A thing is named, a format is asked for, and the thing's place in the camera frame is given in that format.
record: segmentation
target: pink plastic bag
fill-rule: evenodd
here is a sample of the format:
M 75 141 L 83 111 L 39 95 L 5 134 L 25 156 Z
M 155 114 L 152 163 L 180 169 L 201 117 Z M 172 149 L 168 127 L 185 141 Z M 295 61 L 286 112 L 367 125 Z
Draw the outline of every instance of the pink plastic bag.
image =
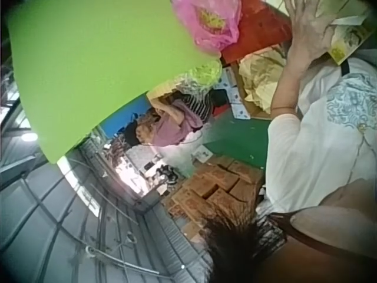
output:
M 205 51 L 221 51 L 237 42 L 241 0 L 172 0 L 172 4 L 195 43 Z

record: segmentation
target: blue wall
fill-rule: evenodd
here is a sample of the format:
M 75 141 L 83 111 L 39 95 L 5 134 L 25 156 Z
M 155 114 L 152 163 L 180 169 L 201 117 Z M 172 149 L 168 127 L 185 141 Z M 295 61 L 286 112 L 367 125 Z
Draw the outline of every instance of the blue wall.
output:
M 100 126 L 108 137 L 112 137 L 131 121 L 133 113 L 144 114 L 150 107 L 147 96 L 142 94 L 103 120 Z

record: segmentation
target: pink shirt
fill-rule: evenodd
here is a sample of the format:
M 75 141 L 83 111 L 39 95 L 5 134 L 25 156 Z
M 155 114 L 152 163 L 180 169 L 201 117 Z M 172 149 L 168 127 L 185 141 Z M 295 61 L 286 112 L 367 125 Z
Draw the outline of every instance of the pink shirt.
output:
M 164 113 L 160 121 L 156 122 L 156 132 L 151 142 L 154 146 L 171 146 L 181 143 L 194 129 L 201 128 L 203 122 L 198 115 L 193 113 L 181 100 L 176 100 L 172 106 L 181 110 L 184 114 L 183 122 L 178 125 L 167 113 Z

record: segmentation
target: ceiling light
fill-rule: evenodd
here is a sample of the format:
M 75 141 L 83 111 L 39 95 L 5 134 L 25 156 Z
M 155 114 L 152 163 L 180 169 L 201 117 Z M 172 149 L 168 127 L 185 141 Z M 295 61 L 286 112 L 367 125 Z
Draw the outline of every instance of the ceiling light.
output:
M 24 142 L 34 142 L 38 139 L 38 135 L 36 133 L 26 133 L 21 136 L 21 139 Z

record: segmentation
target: white shirt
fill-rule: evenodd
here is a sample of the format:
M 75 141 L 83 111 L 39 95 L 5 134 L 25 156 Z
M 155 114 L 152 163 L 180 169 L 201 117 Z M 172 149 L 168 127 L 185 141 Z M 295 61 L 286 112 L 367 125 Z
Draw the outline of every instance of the white shirt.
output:
M 375 178 L 377 160 L 358 127 L 376 153 L 377 71 L 356 58 L 349 65 L 344 77 L 340 67 L 317 66 L 303 80 L 302 121 L 284 114 L 271 122 L 266 196 L 273 211 L 317 206 L 348 182 Z

